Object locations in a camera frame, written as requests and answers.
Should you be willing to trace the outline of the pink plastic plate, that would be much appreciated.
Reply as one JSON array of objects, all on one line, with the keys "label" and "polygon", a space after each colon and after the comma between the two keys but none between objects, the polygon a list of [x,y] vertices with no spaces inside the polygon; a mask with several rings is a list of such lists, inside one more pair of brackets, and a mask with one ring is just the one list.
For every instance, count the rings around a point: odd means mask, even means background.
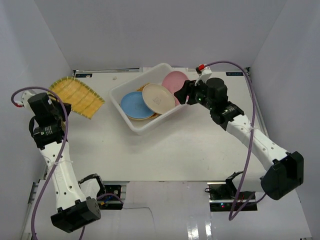
[{"label": "pink plastic plate", "polygon": [[183,87],[186,80],[189,80],[189,78],[183,72],[175,70],[167,74],[162,81],[161,85],[171,94],[174,99],[175,106],[179,106],[180,103],[174,96],[174,93]]}]

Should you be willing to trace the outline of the oblong yellow woven tray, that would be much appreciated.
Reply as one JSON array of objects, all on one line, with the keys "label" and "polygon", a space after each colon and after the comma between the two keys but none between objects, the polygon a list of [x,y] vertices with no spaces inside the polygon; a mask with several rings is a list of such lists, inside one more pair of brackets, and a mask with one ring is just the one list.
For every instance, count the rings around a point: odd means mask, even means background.
[{"label": "oblong yellow woven tray", "polygon": [[73,112],[88,119],[91,119],[105,103],[98,93],[73,76],[60,78],[49,89],[64,103],[71,104]]}]

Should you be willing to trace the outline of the cream white plate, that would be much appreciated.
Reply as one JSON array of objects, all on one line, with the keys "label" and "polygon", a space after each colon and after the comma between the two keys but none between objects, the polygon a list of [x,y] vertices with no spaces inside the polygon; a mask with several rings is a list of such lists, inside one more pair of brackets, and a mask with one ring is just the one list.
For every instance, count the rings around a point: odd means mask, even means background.
[{"label": "cream white plate", "polygon": [[160,115],[176,106],[174,96],[159,84],[147,84],[142,90],[142,98],[150,110]]}]

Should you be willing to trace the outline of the triangular orange woven tray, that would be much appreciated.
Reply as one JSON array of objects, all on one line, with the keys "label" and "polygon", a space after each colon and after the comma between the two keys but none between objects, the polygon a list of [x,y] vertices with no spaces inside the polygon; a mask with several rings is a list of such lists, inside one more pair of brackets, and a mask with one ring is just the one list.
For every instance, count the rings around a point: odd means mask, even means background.
[{"label": "triangular orange woven tray", "polygon": [[137,91],[137,92],[142,92],[143,89],[144,89],[147,85],[149,85],[149,83],[146,83],[146,84],[142,85],[142,86],[141,86],[140,88],[138,88],[136,91]]}]

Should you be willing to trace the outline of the blue plastic plate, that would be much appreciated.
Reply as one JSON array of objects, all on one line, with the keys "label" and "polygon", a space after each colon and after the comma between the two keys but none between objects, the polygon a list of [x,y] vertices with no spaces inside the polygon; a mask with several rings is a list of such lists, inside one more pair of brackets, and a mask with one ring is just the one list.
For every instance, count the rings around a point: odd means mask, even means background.
[{"label": "blue plastic plate", "polygon": [[120,107],[127,116],[132,118],[146,118],[154,114],[146,105],[140,91],[126,94],[120,101]]}]

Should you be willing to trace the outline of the yellow plastic plate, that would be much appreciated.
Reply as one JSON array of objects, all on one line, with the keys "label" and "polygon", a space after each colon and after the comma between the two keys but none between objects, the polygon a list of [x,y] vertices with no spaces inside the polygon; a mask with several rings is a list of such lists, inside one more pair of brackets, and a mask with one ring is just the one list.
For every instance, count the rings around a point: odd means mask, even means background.
[{"label": "yellow plastic plate", "polygon": [[160,115],[158,113],[154,113],[153,115],[151,115],[149,117],[144,117],[144,118],[134,118],[134,117],[130,117],[130,116],[128,116],[128,118],[131,120],[135,120],[135,121],[144,121],[144,120],[153,120],[159,116]]}]

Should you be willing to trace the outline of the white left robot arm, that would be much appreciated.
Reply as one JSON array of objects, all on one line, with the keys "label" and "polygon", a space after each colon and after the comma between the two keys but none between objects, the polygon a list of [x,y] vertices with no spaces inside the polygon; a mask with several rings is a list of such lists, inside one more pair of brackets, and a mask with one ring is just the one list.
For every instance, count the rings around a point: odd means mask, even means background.
[{"label": "white left robot arm", "polygon": [[57,213],[52,224],[72,233],[101,218],[97,200],[103,198],[106,187],[96,173],[77,180],[69,154],[65,120],[70,104],[60,105],[45,92],[32,94],[27,100],[34,117],[29,122],[31,136],[43,156],[55,189]]}]

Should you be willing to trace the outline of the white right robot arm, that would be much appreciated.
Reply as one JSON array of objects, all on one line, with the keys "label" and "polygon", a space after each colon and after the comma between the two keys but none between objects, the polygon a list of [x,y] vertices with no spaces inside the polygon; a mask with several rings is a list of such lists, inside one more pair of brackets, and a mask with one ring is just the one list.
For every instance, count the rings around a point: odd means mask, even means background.
[{"label": "white right robot arm", "polygon": [[265,169],[263,175],[233,173],[226,180],[226,195],[236,200],[244,192],[266,193],[279,200],[304,182],[304,158],[275,144],[259,129],[251,126],[249,118],[228,100],[228,88],[220,78],[186,80],[174,93],[180,104],[200,104],[209,110],[211,119],[248,148]]}]

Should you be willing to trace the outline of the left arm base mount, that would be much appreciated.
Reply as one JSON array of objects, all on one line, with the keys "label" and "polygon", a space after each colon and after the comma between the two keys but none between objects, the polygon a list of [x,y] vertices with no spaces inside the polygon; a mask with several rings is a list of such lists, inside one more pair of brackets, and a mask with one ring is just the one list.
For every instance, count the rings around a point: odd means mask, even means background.
[{"label": "left arm base mount", "polygon": [[121,210],[126,197],[126,186],[121,184],[107,183],[104,185],[106,195],[97,200],[100,210]]}]

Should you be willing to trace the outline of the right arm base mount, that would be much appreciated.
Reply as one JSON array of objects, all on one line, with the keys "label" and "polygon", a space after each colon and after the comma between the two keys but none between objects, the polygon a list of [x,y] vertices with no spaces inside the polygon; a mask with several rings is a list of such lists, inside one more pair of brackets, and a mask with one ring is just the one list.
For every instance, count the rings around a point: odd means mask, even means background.
[{"label": "right arm base mount", "polygon": [[[207,188],[204,189],[204,192],[207,193],[209,197],[210,212],[229,212],[231,210],[237,192],[232,180],[238,176],[240,176],[241,179],[242,173],[243,171],[234,172],[231,176],[227,177],[225,181],[214,181],[207,183]],[[253,194],[253,192],[240,192],[234,211],[237,211],[251,194]],[[256,195],[253,195],[249,203],[242,209],[242,211],[257,211],[258,207],[255,201]]]}]

